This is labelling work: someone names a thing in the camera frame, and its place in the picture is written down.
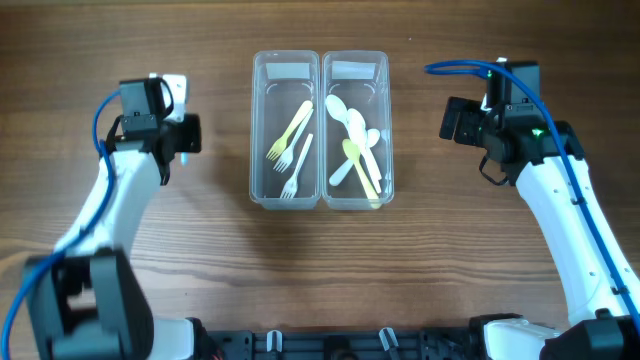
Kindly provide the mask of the yellow plastic fork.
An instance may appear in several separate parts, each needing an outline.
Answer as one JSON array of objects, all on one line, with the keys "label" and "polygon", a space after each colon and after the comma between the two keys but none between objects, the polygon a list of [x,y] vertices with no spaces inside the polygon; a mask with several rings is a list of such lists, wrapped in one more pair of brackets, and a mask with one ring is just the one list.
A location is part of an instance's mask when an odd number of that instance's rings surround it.
[{"label": "yellow plastic fork", "polygon": [[291,136],[293,131],[296,130],[297,127],[302,123],[305,117],[311,112],[312,108],[313,103],[310,100],[305,100],[300,105],[284,133],[274,142],[274,144],[267,152],[266,158],[268,160],[275,160],[285,151],[289,137]]}]

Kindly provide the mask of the yellow plastic spoon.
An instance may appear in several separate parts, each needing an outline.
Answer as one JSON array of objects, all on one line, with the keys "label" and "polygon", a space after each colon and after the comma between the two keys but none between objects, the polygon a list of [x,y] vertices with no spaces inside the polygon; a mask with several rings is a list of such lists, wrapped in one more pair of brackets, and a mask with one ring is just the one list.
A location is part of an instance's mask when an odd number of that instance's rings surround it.
[{"label": "yellow plastic spoon", "polygon": [[372,209],[378,209],[380,207],[379,197],[360,163],[361,153],[359,147],[350,139],[344,139],[342,141],[342,148],[347,159],[353,163],[356,169],[366,197],[369,200],[370,207]]}]

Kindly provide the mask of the thick white plastic spoon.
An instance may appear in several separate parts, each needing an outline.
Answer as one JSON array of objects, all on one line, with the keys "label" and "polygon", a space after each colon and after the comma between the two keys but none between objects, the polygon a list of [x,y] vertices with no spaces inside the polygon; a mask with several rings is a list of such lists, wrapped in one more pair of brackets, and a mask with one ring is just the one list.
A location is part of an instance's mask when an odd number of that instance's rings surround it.
[{"label": "thick white plastic spoon", "polygon": [[340,185],[352,167],[353,162],[349,159],[345,160],[329,177],[329,184],[334,187]]}]

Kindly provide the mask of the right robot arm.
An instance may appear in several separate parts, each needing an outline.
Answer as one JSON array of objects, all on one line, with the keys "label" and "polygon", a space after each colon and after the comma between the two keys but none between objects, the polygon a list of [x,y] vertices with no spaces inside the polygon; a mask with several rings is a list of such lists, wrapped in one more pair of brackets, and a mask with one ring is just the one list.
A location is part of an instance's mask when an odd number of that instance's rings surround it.
[{"label": "right robot arm", "polygon": [[554,330],[516,315],[469,323],[469,357],[476,359],[636,359],[639,279],[620,249],[591,187],[576,134],[547,122],[538,107],[452,97],[443,139],[485,149],[504,182],[533,213],[561,279],[569,329]]}]

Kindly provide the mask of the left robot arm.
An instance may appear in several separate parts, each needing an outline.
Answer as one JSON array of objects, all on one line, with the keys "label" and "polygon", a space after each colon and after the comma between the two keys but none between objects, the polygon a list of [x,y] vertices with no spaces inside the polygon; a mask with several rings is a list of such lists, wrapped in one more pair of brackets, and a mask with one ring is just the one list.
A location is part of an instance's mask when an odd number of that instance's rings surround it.
[{"label": "left robot arm", "polygon": [[188,80],[152,73],[108,97],[122,113],[95,136],[99,173],[51,254],[30,258],[2,330],[1,354],[21,305],[42,359],[194,359],[197,327],[154,316],[130,255],[145,209],[175,157],[201,150],[200,119],[186,110]]}]

